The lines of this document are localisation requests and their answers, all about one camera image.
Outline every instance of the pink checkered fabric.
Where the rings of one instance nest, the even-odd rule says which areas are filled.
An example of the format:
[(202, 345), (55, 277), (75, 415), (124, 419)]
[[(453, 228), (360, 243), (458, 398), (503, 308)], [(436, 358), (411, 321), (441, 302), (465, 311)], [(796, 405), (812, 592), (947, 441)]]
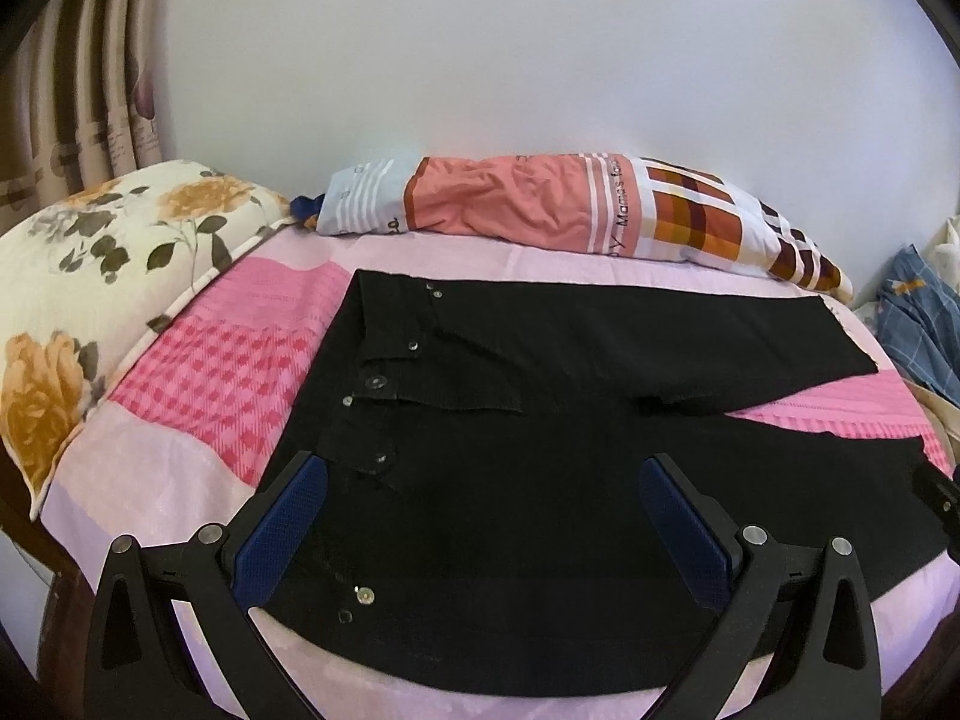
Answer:
[(952, 473), (937, 434), (896, 370), (827, 382), (733, 416), (845, 439), (920, 436), (928, 459), (945, 474)]
[(187, 433), (255, 485), (349, 285), (333, 263), (238, 263), (157, 339), (110, 396)]

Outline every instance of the black pants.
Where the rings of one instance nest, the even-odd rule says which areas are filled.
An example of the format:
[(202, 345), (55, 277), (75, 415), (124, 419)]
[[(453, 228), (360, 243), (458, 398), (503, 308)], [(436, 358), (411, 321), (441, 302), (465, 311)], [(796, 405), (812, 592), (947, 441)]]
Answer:
[(873, 370), (819, 298), (359, 271), (265, 475), (304, 448), (330, 475), (267, 609), (436, 688), (664, 685), (712, 615), (640, 507), (637, 469), (655, 452), (779, 541), (849, 538), (872, 597), (943, 549), (909, 493), (919, 439), (722, 415)]

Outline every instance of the pillow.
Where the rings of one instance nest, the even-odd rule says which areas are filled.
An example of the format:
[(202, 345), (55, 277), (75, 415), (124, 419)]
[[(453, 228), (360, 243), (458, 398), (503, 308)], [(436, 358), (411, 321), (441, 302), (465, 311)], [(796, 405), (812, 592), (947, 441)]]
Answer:
[(173, 317), (289, 223), (279, 194), (166, 162), (0, 238), (0, 437), (37, 518), (69, 440)]
[(434, 230), (560, 251), (690, 261), (774, 276), (843, 303), (847, 276), (802, 231), (715, 175), (622, 154), (397, 156), (333, 175), (324, 235)]

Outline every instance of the pink bedsheet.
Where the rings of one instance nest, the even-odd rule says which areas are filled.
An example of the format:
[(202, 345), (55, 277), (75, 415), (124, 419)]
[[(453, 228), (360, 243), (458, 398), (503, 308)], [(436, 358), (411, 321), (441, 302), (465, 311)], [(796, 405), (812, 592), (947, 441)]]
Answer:
[[(253, 492), (296, 390), (357, 268), (433, 278), (630, 284), (770, 298), (808, 295), (774, 280), (699, 266), (617, 260), (413, 233), (328, 239), (288, 229), (205, 290), (140, 359), (64, 455), (41, 519), (96, 586), (109, 541), (183, 541), (228, 521)], [(880, 371), (800, 392), (737, 416), (846, 437), (923, 436), (947, 467), (933, 429), (891, 362), (853, 314), (822, 298)], [(946, 556), (877, 599), (884, 689), (952, 610), (960, 568)], [(186, 638), (211, 695), (242, 714), (212, 661), (189, 607)], [(412, 685), (343, 661), (261, 610), (251, 616), (304, 693), (330, 718), (639, 717), (656, 698), (532, 700), (470, 696)], [(728, 702), (749, 702), (766, 659), (755, 661)]]

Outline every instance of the blue gripper pad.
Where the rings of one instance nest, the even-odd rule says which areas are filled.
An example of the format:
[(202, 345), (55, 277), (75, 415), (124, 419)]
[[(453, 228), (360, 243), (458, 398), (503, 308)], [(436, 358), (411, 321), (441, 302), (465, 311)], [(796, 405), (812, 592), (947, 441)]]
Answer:
[(640, 466), (640, 501), (693, 600), (721, 613), (733, 586), (727, 553), (656, 458)]
[(237, 550), (233, 597), (240, 608), (262, 607), (277, 589), (326, 498), (326, 465), (311, 455)]

